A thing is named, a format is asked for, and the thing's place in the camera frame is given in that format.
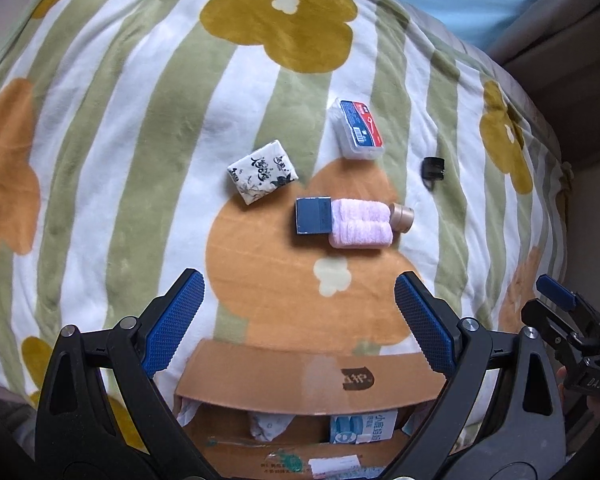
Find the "small tan bottle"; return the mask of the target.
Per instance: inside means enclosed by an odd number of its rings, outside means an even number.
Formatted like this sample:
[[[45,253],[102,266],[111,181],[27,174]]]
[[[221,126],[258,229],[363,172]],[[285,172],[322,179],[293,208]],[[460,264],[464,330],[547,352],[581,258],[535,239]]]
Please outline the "small tan bottle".
[[[391,229],[397,233],[407,233],[414,223],[414,210],[402,204],[393,203],[389,206],[389,223]]]

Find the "pink towel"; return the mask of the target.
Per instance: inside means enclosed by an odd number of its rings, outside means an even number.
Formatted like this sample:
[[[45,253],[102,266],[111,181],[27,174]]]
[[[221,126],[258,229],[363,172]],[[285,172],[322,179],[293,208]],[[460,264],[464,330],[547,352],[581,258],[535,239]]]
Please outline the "pink towel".
[[[332,200],[329,244],[342,249],[380,249],[393,241],[388,205],[374,200]]]

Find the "small black cylinder cap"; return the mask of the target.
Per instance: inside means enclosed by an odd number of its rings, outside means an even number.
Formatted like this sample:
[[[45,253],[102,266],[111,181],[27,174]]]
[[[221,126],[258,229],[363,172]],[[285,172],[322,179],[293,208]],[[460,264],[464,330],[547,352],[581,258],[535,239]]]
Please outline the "small black cylinder cap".
[[[442,157],[429,156],[422,160],[420,175],[422,180],[437,182],[444,179],[445,160]]]

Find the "dark blue small box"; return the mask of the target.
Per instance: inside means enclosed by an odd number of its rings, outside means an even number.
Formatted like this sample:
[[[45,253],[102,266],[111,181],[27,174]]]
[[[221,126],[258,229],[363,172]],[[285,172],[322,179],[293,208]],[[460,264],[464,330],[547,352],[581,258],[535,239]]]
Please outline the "dark blue small box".
[[[294,204],[294,224],[298,235],[332,232],[332,200],[329,197],[299,197]]]

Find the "white patterned tissue pack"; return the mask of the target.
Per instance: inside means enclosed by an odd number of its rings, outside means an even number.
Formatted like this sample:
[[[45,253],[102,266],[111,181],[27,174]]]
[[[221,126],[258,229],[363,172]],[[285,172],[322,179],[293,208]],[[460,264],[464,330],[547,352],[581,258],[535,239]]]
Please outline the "white patterned tissue pack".
[[[299,179],[294,164],[279,140],[232,162],[226,171],[246,205]]]

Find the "dental floss plastic box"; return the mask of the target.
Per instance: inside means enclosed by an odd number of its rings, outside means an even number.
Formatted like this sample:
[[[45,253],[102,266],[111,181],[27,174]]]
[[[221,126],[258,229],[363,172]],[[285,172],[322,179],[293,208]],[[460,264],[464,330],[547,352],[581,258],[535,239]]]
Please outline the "dental floss plastic box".
[[[329,110],[342,156],[377,160],[385,144],[370,108],[363,102],[336,99]]]

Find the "light blue white carton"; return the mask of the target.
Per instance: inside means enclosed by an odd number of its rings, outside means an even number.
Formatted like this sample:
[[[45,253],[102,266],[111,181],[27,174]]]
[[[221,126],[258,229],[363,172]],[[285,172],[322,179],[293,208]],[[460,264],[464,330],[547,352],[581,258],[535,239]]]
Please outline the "light blue white carton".
[[[332,416],[329,423],[329,442],[363,444],[390,440],[398,414],[397,410],[389,410]]]

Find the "brown cardboard box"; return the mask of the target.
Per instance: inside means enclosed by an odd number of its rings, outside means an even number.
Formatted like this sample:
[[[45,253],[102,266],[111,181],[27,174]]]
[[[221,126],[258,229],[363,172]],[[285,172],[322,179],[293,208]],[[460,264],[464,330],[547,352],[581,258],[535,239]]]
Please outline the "brown cardboard box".
[[[185,432],[222,477],[325,479],[350,472],[374,478],[407,444],[402,422],[434,400],[443,383],[419,353],[330,356],[204,340],[175,395],[197,404]],[[329,442],[332,416],[389,410],[399,412],[390,440]],[[260,442],[250,434],[249,412],[294,420],[272,442]]]

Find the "white crumpled packet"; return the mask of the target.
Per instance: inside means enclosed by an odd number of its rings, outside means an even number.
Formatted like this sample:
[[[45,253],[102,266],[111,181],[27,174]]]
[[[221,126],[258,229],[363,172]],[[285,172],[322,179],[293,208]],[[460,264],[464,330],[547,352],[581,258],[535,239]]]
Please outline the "white crumpled packet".
[[[260,442],[272,442],[281,436],[294,415],[249,412],[250,434]]]

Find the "floral striped fleece blanket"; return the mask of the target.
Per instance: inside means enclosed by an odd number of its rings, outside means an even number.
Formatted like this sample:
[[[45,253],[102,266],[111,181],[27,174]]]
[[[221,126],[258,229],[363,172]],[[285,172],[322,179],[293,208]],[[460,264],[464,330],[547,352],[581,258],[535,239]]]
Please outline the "floral striped fleece blanket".
[[[329,110],[384,139],[342,156]],[[279,140],[299,179],[246,205],[226,168]],[[422,180],[425,157],[444,179]],[[566,266],[556,136],[505,70],[394,0],[34,0],[0,51],[0,386],[35,399],[62,326],[137,315],[181,272],[199,341],[412,353],[393,283],[514,332]],[[411,207],[389,247],[298,235],[299,197]]]

